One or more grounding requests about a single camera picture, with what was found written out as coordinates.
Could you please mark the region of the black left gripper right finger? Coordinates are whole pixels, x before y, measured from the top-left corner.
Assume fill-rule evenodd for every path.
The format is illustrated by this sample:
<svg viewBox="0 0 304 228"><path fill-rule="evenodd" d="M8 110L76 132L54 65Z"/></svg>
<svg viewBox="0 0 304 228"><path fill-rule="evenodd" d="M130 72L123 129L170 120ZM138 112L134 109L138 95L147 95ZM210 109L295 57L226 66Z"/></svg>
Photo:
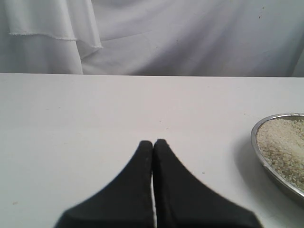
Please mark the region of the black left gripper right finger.
<svg viewBox="0 0 304 228"><path fill-rule="evenodd" d="M159 228L260 228L255 214L218 195L192 175L164 139L153 148Z"/></svg>

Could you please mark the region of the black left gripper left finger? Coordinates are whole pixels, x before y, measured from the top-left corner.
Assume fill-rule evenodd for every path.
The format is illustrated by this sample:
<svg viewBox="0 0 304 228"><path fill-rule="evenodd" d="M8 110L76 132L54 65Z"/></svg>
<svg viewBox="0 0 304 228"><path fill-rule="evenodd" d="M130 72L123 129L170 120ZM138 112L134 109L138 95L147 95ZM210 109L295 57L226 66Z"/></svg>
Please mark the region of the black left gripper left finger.
<svg viewBox="0 0 304 228"><path fill-rule="evenodd" d="M66 210L57 228L153 228L150 141L141 141L124 169L101 191Z"/></svg>

